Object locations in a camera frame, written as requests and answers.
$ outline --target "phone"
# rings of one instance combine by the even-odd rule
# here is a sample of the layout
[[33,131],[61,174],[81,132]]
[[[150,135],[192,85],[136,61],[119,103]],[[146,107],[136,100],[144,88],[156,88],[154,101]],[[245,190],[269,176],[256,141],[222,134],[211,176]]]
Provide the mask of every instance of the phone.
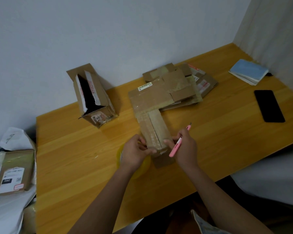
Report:
[[265,122],[285,122],[272,90],[255,90],[254,94]]

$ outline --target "left arm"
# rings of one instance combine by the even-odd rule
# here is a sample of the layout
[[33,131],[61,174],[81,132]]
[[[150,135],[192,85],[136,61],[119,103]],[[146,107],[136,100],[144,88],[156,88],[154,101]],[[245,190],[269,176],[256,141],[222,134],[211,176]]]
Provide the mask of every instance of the left arm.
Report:
[[147,155],[156,153],[144,144],[145,140],[137,134],[125,143],[119,169],[67,234],[113,232],[130,178]]

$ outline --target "notebook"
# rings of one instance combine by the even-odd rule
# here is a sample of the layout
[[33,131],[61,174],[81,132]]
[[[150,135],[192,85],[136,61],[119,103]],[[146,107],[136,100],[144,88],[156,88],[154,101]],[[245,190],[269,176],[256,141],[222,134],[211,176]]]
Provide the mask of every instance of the notebook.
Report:
[[229,70],[237,78],[249,83],[250,85],[257,85],[259,81],[268,73],[268,69],[256,63],[238,60],[237,63]]

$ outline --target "tabletop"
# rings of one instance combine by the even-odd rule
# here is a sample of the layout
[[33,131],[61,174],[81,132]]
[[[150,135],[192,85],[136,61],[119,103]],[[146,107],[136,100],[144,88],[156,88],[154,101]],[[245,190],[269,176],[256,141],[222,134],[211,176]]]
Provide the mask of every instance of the tabletop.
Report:
[[[275,77],[251,86],[228,70],[252,60],[234,44],[191,58],[218,82],[198,105],[162,112],[172,135],[192,122],[198,163],[214,180],[226,177],[293,143],[293,91]],[[97,129],[79,119],[73,103],[37,117],[38,234],[67,233],[116,171],[116,151],[140,133],[128,91],[142,78],[107,91],[119,117]],[[263,121],[254,90],[273,90],[285,123]],[[114,231],[195,192],[176,163],[129,182]]]

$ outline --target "right hand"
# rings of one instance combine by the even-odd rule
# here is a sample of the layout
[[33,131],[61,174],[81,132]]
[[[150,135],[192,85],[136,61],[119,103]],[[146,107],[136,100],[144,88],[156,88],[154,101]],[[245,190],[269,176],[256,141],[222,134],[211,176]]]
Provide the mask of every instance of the right hand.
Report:
[[[177,150],[175,157],[178,165],[185,171],[187,169],[192,169],[198,167],[197,164],[197,147],[195,140],[190,136],[186,128],[180,130],[177,136],[173,136],[174,142],[182,137],[182,142]],[[175,143],[171,140],[165,139],[164,143],[171,149],[175,146]]]

